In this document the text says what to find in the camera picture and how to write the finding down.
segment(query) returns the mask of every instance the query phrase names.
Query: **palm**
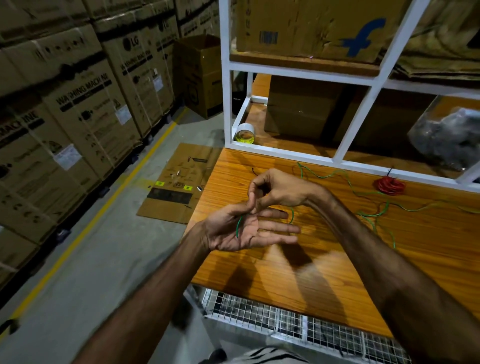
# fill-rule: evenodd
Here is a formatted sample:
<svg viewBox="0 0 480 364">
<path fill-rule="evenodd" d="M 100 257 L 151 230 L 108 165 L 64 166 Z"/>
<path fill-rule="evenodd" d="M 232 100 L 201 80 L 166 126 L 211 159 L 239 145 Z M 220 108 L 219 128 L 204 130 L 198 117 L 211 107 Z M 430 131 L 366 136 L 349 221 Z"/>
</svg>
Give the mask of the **palm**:
<svg viewBox="0 0 480 364">
<path fill-rule="evenodd" d="M 229 205 L 214 212 L 205 220 L 210 249 L 237 251 L 254 246 L 276 243 L 296 243 L 296 236 L 279 235 L 272 231 L 300 232 L 298 226 L 276 221 L 259 220 L 265 218 L 288 218 L 284 211 L 268 208 L 258 214 L 248 214 L 252 208 L 245 204 Z"/>
</svg>

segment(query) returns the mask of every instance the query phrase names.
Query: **yellow floor line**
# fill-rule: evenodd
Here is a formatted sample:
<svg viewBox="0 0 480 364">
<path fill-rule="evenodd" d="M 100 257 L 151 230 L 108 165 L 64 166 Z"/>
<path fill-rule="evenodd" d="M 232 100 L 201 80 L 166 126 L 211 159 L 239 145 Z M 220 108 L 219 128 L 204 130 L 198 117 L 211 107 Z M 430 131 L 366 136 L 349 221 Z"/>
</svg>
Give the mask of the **yellow floor line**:
<svg viewBox="0 0 480 364">
<path fill-rule="evenodd" d="M 155 153 L 157 148 L 162 144 L 165 138 L 170 134 L 170 132 L 175 128 L 178 122 L 182 119 L 187 109 L 184 109 L 178 118 L 168 127 L 165 133 L 160 137 L 160 139 L 153 145 L 152 149 L 148 151 L 145 157 L 138 163 L 135 169 L 130 173 L 130 175 L 125 179 L 125 181 L 118 187 L 114 192 L 113 196 L 108 199 L 108 201 L 102 206 L 100 211 L 97 212 L 95 217 L 88 223 L 88 225 L 83 229 L 83 231 L 77 236 L 77 238 L 70 244 L 70 246 L 63 252 L 60 258 L 55 262 L 50 271 L 40 280 L 40 282 L 33 288 L 33 290 L 28 294 L 28 296 L 23 300 L 23 302 L 17 307 L 17 309 L 12 314 L 11 318 L 19 318 L 27 309 L 27 307 L 32 303 L 32 301 L 38 296 L 40 291 L 45 287 L 46 283 L 53 277 L 53 275 L 60 269 L 60 267 L 65 263 L 70 254 L 75 250 L 75 248 L 81 243 L 84 237 L 90 232 L 90 230 L 96 225 L 100 218 L 105 214 L 111 204 L 117 199 L 120 193 L 125 189 L 125 187 L 132 181 L 136 176 L 138 171 L 144 166 L 144 164 L 149 160 L 149 158 Z"/>
</svg>

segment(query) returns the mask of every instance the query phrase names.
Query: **gray floor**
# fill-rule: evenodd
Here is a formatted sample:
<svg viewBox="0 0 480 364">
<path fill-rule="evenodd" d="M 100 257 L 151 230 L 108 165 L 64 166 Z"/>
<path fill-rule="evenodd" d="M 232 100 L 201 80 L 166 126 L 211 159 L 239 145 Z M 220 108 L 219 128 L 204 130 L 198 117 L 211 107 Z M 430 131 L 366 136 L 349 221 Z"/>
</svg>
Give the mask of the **gray floor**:
<svg viewBox="0 0 480 364">
<path fill-rule="evenodd" d="M 151 146 L 167 128 L 168 125 L 157 134 Z M 95 328 L 179 241 L 185 225 L 139 217 L 136 211 L 148 193 L 147 187 L 156 181 L 181 142 L 223 146 L 223 115 L 203 120 L 190 110 L 184 113 L 180 124 L 165 138 L 28 307 L 21 317 L 20 329 L 0 342 L 2 364 L 69 363 Z M 145 149 L 140 159 L 151 146 Z M 136 164 L 125 171 L 107 196 L 96 202 L 75 226 L 68 240 L 55 249 L 42 269 L 0 310 L 2 321 L 50 271 Z M 196 364 L 219 346 L 229 357 L 234 357 L 269 343 L 266 340 L 268 338 L 255 333 L 203 319 L 198 310 L 192 309 L 187 328 L 180 330 L 169 326 L 150 362 Z M 297 351 L 312 363 L 338 362 L 338 359 L 306 349 Z"/>
</svg>

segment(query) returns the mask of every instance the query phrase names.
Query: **clear plastic bag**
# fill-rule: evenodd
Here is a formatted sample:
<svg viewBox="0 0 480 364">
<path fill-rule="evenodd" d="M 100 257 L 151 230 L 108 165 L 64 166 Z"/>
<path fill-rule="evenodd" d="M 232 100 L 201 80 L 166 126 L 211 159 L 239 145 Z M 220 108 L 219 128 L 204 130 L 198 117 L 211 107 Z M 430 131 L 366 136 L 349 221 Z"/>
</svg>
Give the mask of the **clear plastic bag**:
<svg viewBox="0 0 480 364">
<path fill-rule="evenodd" d="M 480 160 L 480 111 L 456 108 L 440 120 L 425 112 L 408 132 L 424 156 L 463 171 Z"/>
</svg>

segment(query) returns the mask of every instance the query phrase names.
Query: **person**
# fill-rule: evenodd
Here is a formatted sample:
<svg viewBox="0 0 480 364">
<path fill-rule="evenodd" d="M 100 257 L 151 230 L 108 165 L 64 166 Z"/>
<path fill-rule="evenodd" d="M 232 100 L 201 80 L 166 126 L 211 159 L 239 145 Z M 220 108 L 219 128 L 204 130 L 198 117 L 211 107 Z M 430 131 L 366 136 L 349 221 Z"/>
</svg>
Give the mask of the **person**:
<svg viewBox="0 0 480 364">
<path fill-rule="evenodd" d="M 196 223 L 92 335 L 74 363 L 147 363 L 184 290 L 212 250 L 297 243 L 297 236 L 276 232 L 299 233 L 298 226 L 258 219 L 287 218 L 272 205 L 306 205 L 326 221 L 413 362 L 480 363 L 480 323 L 470 311 L 373 234 L 326 188 L 275 169 L 253 179 L 246 203 L 226 206 Z M 229 363 L 304 362 L 295 353 L 270 347 Z"/>
</svg>

